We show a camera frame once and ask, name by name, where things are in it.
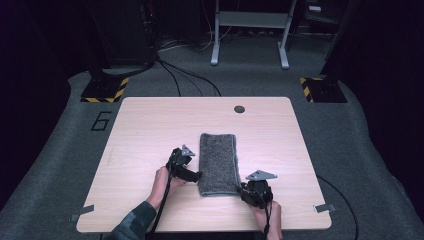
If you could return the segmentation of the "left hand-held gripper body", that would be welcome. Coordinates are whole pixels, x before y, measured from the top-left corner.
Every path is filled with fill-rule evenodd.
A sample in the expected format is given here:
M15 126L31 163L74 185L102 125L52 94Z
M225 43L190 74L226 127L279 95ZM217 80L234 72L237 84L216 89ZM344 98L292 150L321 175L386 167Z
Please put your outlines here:
M185 180L185 173L189 170L187 169L187 165L193 156L194 153L186 145L183 145L181 148L175 148L166 164L171 176Z

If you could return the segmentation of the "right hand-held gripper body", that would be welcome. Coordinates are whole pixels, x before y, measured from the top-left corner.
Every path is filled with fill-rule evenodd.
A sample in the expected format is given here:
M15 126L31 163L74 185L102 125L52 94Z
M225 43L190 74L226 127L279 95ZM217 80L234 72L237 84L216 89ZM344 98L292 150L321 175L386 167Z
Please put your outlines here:
M247 190L248 195L241 198L247 204L265 209L267 205L273 200L273 193L271 187L268 185L269 179L276 179L277 175L268 173L262 170L256 170L249 174L246 179L248 180Z

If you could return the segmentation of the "grey fuzzy towel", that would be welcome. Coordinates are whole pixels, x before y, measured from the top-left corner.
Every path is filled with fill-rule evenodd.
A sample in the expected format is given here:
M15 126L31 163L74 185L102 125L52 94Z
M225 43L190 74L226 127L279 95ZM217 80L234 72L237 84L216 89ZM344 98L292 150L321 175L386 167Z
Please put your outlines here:
M207 134L200 137L198 181L202 197L237 195L241 185L236 138L233 134Z

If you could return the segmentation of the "person's left hand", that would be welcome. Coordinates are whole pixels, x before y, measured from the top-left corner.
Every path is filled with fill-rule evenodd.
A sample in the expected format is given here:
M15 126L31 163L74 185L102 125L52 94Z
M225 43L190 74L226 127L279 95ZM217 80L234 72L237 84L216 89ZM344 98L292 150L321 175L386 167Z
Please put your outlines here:
M151 193L146 199L146 201L155 209L158 209L162 203L166 190L168 190L168 195L171 196L178 188L186 184L185 180L174 177L171 178L171 182L168 182L168 177L169 171L165 166L160 167L156 171Z

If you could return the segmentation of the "person's right hand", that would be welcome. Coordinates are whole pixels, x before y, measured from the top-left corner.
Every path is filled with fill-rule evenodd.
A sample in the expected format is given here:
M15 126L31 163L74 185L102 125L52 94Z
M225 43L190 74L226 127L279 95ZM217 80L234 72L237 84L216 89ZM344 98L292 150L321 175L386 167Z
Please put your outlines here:
M250 206L250 210L265 240L282 240L281 205L278 202L272 201L265 209Z

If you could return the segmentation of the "grey tape piece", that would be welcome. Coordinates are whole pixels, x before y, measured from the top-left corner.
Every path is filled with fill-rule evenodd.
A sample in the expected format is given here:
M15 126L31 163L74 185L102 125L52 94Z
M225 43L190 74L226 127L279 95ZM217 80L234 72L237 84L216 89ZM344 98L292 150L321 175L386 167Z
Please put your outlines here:
M76 222L78 221L79 217L83 214L90 213L94 211L94 205L89 205L81 208L77 213L72 214L69 218L69 222Z
M317 213L322 213L322 212L333 212L336 210L336 207L333 204L321 204L321 205L314 205L313 209Z

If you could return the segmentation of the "black striped stand base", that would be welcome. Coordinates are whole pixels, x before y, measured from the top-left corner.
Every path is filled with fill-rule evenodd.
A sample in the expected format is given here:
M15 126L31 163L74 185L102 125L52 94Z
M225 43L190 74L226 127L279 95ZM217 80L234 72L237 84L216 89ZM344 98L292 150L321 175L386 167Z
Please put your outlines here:
M107 79L102 82L91 80L81 94L81 102L114 103L122 97L129 79Z
M306 78L300 79L303 93L306 100L310 103L346 103L340 86L335 83L329 83L324 78Z

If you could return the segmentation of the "black cabinet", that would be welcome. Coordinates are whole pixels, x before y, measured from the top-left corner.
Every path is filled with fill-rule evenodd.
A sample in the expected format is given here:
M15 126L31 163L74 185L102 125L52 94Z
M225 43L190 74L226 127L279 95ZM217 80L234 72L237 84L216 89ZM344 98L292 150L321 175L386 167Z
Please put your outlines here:
M154 62L151 20L143 0L87 0L111 67L146 67Z

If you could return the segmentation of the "white metal desk frame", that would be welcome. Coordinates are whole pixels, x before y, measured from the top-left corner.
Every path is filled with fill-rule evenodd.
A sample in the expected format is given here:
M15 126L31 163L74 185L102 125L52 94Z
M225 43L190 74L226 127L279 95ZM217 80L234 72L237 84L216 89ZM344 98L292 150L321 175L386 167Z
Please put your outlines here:
M277 43L280 56L280 65L284 70L289 68L286 42L289 36L294 10L297 0L290 0L290 8L287 13L264 13L264 12L239 12L223 11L220 9L220 0L215 0L215 32L214 45L210 64L216 66L219 62L220 52L220 28L225 27L252 27L283 29L281 41Z

